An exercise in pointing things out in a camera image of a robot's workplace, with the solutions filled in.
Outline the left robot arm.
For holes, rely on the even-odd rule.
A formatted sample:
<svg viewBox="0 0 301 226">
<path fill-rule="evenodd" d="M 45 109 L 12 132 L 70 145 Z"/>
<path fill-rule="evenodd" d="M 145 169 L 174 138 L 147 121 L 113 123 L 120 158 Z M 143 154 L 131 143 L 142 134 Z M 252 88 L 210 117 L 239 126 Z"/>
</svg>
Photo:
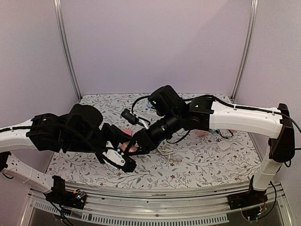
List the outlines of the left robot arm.
<svg viewBox="0 0 301 226">
<path fill-rule="evenodd" d="M 0 171 L 23 179 L 41 191 L 46 200 L 61 207 L 83 209 L 87 195 L 79 189 L 68 191 L 65 180 L 50 176 L 16 158 L 12 151 L 93 153 L 101 164 L 125 173 L 133 172 L 136 162 L 119 149 L 130 136 L 114 125 L 103 122 L 93 106 L 75 104 L 68 114 L 36 115 L 23 123 L 0 130 Z"/>
</svg>

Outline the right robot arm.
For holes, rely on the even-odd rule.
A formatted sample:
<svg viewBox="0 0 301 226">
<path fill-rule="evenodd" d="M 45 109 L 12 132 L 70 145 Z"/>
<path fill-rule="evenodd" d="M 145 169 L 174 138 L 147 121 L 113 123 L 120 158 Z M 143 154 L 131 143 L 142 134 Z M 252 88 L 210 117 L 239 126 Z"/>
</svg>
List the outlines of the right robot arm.
<svg viewBox="0 0 301 226">
<path fill-rule="evenodd" d="M 295 155 L 295 130 L 298 124 L 290 117 L 287 105 L 259 108 L 226 103 L 215 96 L 203 95 L 186 103 L 169 85 L 148 96 L 159 120 L 136 132 L 125 152 L 138 145 L 137 154 L 155 150 L 177 131 L 228 129 L 267 136 L 268 148 L 260 167 L 252 176 L 246 192 L 229 195 L 232 210 L 267 201 L 266 190 L 281 166 Z"/>
</svg>

